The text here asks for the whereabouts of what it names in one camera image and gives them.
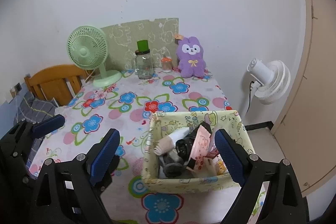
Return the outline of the green patterned board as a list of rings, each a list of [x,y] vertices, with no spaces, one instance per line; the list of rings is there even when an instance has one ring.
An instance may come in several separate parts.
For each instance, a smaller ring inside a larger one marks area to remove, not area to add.
[[[172,59],[175,67],[178,64],[174,37],[179,32],[178,18],[138,20],[103,27],[101,30],[108,42],[106,69],[133,69],[137,42],[140,40],[147,40],[154,67],[160,68],[161,59],[165,56]]]

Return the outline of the yellow cartoon storage box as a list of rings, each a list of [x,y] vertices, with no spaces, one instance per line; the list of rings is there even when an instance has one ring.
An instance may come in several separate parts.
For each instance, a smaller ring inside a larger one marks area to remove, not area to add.
[[[228,135],[242,145],[248,154],[255,151],[236,110],[157,112],[150,117],[141,174],[144,186],[150,191],[174,194],[201,193],[239,185],[232,180],[227,171],[218,176],[205,178],[159,178],[159,160],[154,154],[154,145],[159,139],[179,128],[187,127],[193,131],[201,122],[208,123],[212,130],[225,129]]]

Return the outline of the toothpick holder orange lid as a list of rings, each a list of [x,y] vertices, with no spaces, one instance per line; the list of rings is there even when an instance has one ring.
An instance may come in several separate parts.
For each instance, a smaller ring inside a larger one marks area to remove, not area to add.
[[[170,57],[164,56],[161,59],[161,67],[164,72],[171,72],[173,69],[172,59]]]

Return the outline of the white floor fan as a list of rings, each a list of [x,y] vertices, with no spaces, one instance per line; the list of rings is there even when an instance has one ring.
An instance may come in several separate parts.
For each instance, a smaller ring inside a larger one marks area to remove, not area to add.
[[[248,64],[247,72],[256,80],[252,84],[252,94],[261,104],[273,104],[288,90],[290,71],[280,60],[265,65],[261,60],[254,58]]]

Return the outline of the purple bunny plush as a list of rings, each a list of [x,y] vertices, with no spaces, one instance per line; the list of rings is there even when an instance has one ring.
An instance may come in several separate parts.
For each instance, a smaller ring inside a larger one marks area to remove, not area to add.
[[[206,62],[203,59],[203,47],[198,38],[189,38],[176,34],[178,42],[176,55],[179,60],[178,69],[183,78],[198,77],[205,75]]]

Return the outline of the floral tablecloth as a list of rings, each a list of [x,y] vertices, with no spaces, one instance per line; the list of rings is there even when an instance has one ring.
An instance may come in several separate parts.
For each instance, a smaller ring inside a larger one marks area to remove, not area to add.
[[[144,186],[141,173],[150,117],[157,112],[233,110],[213,75],[184,79],[177,72],[156,71],[140,80],[132,71],[110,86],[86,84],[56,112],[66,122],[41,143],[29,170],[38,175],[48,158],[72,160],[86,153],[110,128],[120,132],[120,162],[102,200],[110,217],[124,223],[219,223],[240,188],[201,193],[159,193]]]

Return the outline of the glass mason jar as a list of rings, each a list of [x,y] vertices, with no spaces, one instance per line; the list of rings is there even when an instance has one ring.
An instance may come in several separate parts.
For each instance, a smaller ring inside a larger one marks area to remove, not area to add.
[[[135,51],[135,57],[133,59],[134,70],[140,80],[148,80],[153,77],[154,67],[153,60],[150,55],[150,50],[147,51]]]

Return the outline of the grey plaid pillow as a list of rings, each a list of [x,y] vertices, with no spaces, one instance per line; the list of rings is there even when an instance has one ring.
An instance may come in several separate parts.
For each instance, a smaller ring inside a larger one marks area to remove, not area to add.
[[[31,123],[41,123],[54,116],[57,107],[54,101],[44,101],[35,98],[32,92],[27,92],[23,97],[19,96],[14,103],[16,107],[14,126],[22,119]]]

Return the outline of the dark grey socks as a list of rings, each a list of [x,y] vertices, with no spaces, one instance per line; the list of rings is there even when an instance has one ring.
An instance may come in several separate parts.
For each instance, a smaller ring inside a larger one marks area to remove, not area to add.
[[[172,149],[158,157],[158,177],[165,178],[194,178],[191,171],[186,168],[185,162],[178,155],[176,149]]]

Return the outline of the black plastic bag roll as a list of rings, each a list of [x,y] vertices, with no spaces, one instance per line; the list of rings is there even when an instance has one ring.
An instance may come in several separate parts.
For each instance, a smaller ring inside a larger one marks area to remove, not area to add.
[[[197,128],[193,129],[186,137],[176,142],[176,150],[178,155],[183,161],[188,161],[190,157],[191,148],[193,146],[194,139],[196,137]]]

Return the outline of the green desk fan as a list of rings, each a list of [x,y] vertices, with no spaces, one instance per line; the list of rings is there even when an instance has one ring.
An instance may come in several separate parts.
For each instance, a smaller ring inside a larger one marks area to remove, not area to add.
[[[122,77],[117,70],[107,70],[105,62],[109,57],[105,33],[93,26],[80,26],[72,31],[67,40],[67,54],[72,62],[85,71],[99,70],[93,78],[93,85],[102,88],[115,84]]]

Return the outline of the pink paper packet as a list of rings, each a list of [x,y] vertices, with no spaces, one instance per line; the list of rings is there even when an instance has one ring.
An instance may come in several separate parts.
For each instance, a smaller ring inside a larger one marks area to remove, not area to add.
[[[211,134],[211,127],[206,122],[202,122],[197,128],[196,137],[187,163],[187,169],[191,172],[199,172],[205,166],[204,157],[209,152]]]

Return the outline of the white tissue pack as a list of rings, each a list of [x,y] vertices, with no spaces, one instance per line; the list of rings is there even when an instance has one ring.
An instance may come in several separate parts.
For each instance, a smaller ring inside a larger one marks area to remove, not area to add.
[[[224,174],[226,171],[226,166],[217,148],[212,149],[204,157],[204,162],[207,172],[211,176],[219,176]]]

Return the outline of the green lid on jar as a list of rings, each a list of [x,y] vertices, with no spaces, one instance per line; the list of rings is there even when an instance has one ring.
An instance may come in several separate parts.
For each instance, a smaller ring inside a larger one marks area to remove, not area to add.
[[[139,40],[137,42],[137,47],[139,52],[146,52],[149,50],[149,45],[147,40]]]

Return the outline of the wooden chair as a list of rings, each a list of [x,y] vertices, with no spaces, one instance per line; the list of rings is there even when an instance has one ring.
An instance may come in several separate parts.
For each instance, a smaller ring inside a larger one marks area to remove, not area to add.
[[[76,65],[55,65],[42,69],[33,76],[25,76],[25,84],[35,98],[66,106],[82,89],[82,80],[90,79],[92,71],[85,71]]]

